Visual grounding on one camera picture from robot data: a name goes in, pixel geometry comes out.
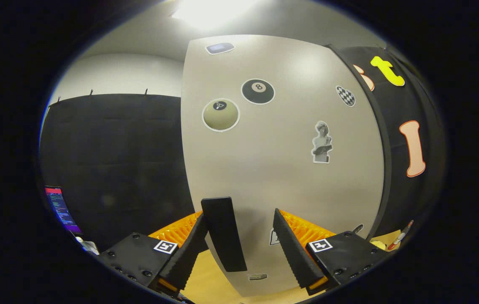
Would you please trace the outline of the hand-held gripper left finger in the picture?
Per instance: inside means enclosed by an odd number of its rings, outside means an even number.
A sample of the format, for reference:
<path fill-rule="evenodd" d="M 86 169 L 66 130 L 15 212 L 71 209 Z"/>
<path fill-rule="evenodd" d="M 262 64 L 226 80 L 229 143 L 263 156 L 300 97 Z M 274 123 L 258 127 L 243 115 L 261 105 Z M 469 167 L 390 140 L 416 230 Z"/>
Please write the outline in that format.
<path fill-rule="evenodd" d="M 203 212 L 151 233 L 133 232 L 101 252 L 98 260 L 113 272 L 165 296 L 187 286 L 208 229 Z"/>

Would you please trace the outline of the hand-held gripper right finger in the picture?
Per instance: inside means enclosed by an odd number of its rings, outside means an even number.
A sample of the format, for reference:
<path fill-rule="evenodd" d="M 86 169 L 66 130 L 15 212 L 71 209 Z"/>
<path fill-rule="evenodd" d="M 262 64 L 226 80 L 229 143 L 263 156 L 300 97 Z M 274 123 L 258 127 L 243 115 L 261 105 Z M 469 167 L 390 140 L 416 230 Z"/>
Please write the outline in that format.
<path fill-rule="evenodd" d="M 353 231 L 332 233 L 281 209 L 273 228 L 300 288 L 311 296 L 359 279 L 390 255 Z"/>

